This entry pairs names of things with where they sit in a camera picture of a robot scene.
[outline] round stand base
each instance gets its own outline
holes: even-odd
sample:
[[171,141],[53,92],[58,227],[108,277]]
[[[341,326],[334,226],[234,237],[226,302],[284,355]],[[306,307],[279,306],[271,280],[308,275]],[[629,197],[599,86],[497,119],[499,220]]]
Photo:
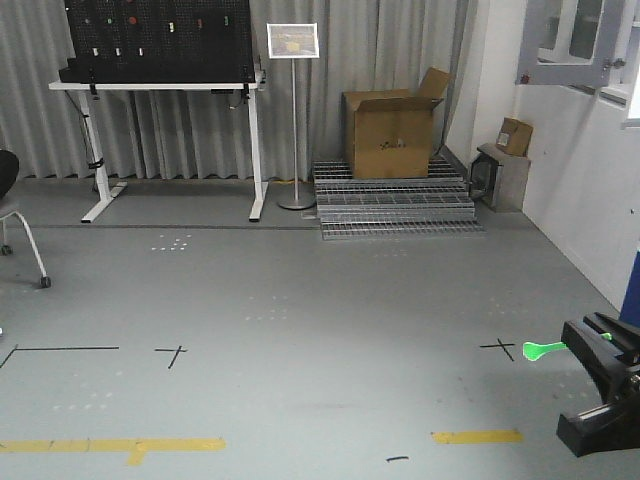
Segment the round stand base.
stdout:
[[307,192],[299,192],[298,199],[295,195],[289,194],[286,198],[278,200],[278,206],[285,210],[306,210],[316,204],[316,197]]

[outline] gray curtain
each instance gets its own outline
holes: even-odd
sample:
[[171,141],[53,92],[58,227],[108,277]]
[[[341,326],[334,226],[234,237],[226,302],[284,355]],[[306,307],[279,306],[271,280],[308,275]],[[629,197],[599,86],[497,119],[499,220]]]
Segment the gray curtain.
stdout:
[[[254,0],[251,8],[268,72],[258,94],[266,178],[293,177],[291,63],[268,59],[267,23],[319,24],[321,58],[296,64],[303,178],[314,160],[342,156],[343,91],[415,89],[429,66],[450,66],[453,0]],[[0,147],[21,158],[22,177],[91,173],[78,115],[64,93],[47,88],[70,56],[63,0],[0,0]],[[236,100],[205,92],[101,94],[93,110],[109,173],[250,177],[247,107],[230,109]],[[437,118],[436,145],[442,123]]]

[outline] chair leg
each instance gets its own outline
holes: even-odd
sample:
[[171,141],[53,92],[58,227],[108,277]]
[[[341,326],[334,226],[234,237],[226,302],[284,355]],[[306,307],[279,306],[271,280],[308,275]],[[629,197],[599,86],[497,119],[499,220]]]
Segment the chair leg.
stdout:
[[27,237],[29,237],[29,242],[31,243],[31,248],[33,248],[33,253],[36,256],[36,260],[38,261],[38,266],[40,267],[42,278],[43,279],[48,278],[47,271],[44,269],[44,264],[42,263],[42,258],[40,258],[40,252],[38,251],[36,242],[33,239],[33,235],[31,234],[31,229],[29,228],[29,224],[27,223],[27,221],[25,220],[25,218],[22,216],[20,212],[15,212],[15,216],[20,219],[20,221],[22,222],[22,226],[24,227],[24,231],[27,234]]
[[2,223],[2,242],[0,242],[0,255],[3,256],[11,255],[13,253],[13,250],[8,245],[9,236],[6,222],[7,218],[8,217],[4,217],[2,220],[0,220],[0,223]]

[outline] white table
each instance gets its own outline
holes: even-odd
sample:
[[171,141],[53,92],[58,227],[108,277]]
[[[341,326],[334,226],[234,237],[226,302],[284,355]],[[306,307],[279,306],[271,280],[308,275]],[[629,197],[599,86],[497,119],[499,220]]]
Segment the white table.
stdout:
[[[262,181],[262,165],[260,160],[260,131],[258,128],[258,112],[256,109],[256,92],[262,84],[263,72],[256,71],[256,82],[249,83],[248,104],[249,104],[249,128],[251,130],[251,161],[253,164],[253,178],[255,184],[255,200],[249,220],[260,221],[262,207],[269,182]],[[151,90],[184,90],[184,91],[211,91],[211,90],[243,90],[245,84],[242,83],[99,83],[95,85],[97,91],[151,91]],[[50,90],[57,91],[77,91],[80,97],[80,109],[85,115],[89,136],[93,145],[93,161],[98,164],[102,159],[102,147],[100,137],[95,123],[91,117],[90,90],[88,83],[66,83],[53,82],[49,84]],[[109,189],[109,177],[104,165],[96,169],[96,183],[100,201],[82,218],[82,223],[92,223],[113,200],[127,187],[127,182],[118,182],[113,189]]]

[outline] stacked metal grates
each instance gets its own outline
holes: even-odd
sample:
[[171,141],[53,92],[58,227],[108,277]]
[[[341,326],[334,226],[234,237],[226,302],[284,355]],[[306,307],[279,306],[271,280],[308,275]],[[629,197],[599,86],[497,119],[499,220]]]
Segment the stacked metal grates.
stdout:
[[343,162],[314,165],[318,217],[325,240],[404,235],[472,235],[484,231],[463,178],[442,159],[425,178],[357,180]]

